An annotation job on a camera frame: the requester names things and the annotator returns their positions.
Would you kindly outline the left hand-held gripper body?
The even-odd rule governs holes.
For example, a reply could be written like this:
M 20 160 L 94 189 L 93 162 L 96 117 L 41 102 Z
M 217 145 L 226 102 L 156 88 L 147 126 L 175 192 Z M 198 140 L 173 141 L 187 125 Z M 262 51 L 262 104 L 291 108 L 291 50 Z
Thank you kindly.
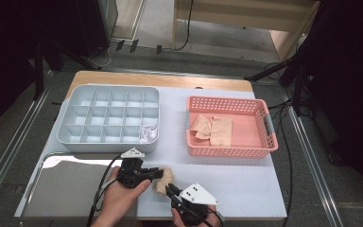
M 137 148 L 131 148 L 122 153 L 122 164 L 117 173 L 117 181 L 126 188 L 135 188 L 141 182 L 139 175 L 144 157 L 145 154 Z

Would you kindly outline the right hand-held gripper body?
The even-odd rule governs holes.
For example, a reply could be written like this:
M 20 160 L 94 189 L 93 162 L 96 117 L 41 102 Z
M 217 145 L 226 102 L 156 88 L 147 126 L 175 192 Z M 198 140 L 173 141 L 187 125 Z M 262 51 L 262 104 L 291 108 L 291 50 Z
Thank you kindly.
M 175 208 L 187 226 L 196 226 L 206 220 L 209 214 L 209 206 L 219 205 L 218 200 L 199 183 L 192 183 L 190 186 L 181 190 L 176 196 L 179 203 L 172 201 Z

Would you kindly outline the white divided storage box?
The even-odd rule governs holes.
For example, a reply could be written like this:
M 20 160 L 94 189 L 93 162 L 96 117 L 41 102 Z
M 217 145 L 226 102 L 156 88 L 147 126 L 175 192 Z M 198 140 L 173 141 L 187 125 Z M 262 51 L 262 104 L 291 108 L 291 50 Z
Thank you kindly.
M 152 152 L 159 139 L 160 92 L 154 87 L 84 84 L 66 105 L 57 138 L 71 151 Z

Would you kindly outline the grey transparent box lid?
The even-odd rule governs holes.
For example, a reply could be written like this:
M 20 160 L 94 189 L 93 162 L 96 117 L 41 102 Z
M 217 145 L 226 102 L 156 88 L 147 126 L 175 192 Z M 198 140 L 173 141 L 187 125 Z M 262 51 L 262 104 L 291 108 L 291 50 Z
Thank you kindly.
M 34 169 L 15 216 L 22 227 L 85 227 L 98 187 L 120 164 L 110 154 L 48 154 Z

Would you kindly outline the light beige sock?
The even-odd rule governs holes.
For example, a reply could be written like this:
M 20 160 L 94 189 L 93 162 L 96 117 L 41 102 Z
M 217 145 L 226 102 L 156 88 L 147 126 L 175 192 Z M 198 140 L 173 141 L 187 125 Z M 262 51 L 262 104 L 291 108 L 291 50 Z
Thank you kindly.
M 204 115 L 200 114 L 190 127 L 190 131 L 193 131 L 198 139 L 204 140 L 210 138 L 211 128 L 211 121 Z
M 212 118 L 210 143 L 213 147 L 229 147 L 232 143 L 233 121 L 230 117 Z

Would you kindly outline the pink perforated plastic basket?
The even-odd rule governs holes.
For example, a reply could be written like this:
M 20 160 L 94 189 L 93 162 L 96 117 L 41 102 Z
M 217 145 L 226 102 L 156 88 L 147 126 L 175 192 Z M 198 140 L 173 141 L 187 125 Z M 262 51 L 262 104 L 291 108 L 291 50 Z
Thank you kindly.
M 190 96 L 186 111 L 186 141 L 191 156 L 263 158 L 278 148 L 268 106 L 262 99 Z M 211 124 L 214 116 L 231 118 L 232 143 L 229 147 L 213 147 L 210 138 L 198 139 L 190 131 L 200 114 Z

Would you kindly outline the person's right hand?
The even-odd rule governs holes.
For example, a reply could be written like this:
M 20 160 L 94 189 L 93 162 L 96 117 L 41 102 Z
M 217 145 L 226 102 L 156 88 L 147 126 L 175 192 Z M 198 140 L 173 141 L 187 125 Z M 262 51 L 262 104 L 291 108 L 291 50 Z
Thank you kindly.
M 203 222 L 196 226 L 187 226 L 183 223 L 179 212 L 175 209 L 171 209 L 173 216 L 173 223 L 176 227 L 223 227 L 223 221 L 221 220 L 219 214 L 214 206 L 209 207 L 209 214 Z

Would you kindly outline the person's left hand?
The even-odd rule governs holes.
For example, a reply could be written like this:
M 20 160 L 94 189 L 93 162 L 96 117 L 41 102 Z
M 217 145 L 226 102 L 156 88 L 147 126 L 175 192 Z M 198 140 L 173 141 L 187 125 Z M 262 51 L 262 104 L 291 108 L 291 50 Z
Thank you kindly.
M 112 219 L 121 219 L 151 184 L 150 180 L 143 180 L 135 188 L 126 188 L 116 180 L 119 169 L 120 167 L 116 166 L 110 175 L 112 182 L 105 189 L 104 201 L 100 212 L 101 216 Z

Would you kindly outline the black metal stand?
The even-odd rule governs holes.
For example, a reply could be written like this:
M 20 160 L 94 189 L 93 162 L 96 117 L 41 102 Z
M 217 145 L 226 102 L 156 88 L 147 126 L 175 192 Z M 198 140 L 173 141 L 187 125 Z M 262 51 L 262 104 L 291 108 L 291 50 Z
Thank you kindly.
M 99 70 L 100 66 L 93 67 L 81 56 L 71 51 L 69 48 L 47 38 L 39 38 L 34 44 L 34 72 L 35 72 L 35 93 L 34 100 L 37 100 L 43 93 L 44 73 L 43 62 L 46 61 L 49 68 L 54 71 L 60 71 L 63 67 L 60 53 L 66 55 L 71 60 L 77 62 L 88 70 Z
M 283 74 L 279 78 L 279 84 L 282 87 L 287 87 L 292 82 L 295 82 L 292 107 L 296 115 L 301 115 L 301 94 L 306 73 L 305 52 L 306 50 L 304 47 L 299 47 L 296 53 L 289 59 L 279 62 L 275 66 L 254 76 L 244 77 L 244 80 L 257 81 L 284 69 Z

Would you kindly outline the dark cabinet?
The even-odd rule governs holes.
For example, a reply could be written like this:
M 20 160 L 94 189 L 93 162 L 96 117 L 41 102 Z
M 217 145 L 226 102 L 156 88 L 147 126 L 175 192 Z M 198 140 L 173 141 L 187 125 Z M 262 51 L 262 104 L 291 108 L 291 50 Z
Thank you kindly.
M 116 0 L 76 0 L 88 57 L 109 47 L 118 18 Z

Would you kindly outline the dark curtain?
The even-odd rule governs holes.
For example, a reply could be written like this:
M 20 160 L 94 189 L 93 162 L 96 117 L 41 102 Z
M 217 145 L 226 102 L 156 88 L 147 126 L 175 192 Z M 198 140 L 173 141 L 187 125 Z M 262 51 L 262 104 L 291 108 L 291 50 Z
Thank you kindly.
M 320 0 L 302 52 L 308 89 L 337 134 L 329 146 L 363 176 L 363 0 Z
M 0 117 L 35 84 L 34 44 L 55 0 L 0 0 Z

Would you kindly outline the light wooden desk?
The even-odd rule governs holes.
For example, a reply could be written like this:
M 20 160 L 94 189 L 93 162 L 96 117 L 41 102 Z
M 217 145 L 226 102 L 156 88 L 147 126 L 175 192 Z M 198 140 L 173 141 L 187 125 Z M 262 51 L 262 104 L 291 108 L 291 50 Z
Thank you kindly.
M 279 60 L 286 60 L 307 33 L 320 7 L 318 0 L 174 0 L 172 47 L 178 20 L 269 31 Z

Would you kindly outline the aluminium floor rail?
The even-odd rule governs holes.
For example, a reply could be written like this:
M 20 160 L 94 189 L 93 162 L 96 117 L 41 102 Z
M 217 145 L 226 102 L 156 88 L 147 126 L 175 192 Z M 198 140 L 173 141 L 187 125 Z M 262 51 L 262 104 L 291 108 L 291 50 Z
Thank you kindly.
M 320 202 L 329 221 L 330 227 L 344 227 L 337 204 L 334 200 L 332 192 L 325 181 L 324 175 L 320 168 L 319 162 L 310 143 L 309 137 L 304 128 L 303 122 L 293 108 L 288 111 L 296 134 L 301 143 L 302 152 L 307 162 L 311 177 L 320 197 Z
M 181 77 L 195 77 L 195 78 L 211 78 L 211 79 L 245 79 L 243 76 L 224 76 L 202 73 L 185 73 L 185 72 L 167 72 L 167 71 L 155 71 L 155 70 L 141 70 L 141 69 L 126 69 L 126 68 L 100 68 L 101 72 L 112 73 L 133 73 L 133 74 L 149 74 L 149 75 L 161 75 L 161 76 L 181 76 Z
M 32 99 L 33 92 L 26 89 L 0 118 L 0 184 L 40 112 L 54 76 L 48 70 L 43 76 L 45 85 L 40 96 Z

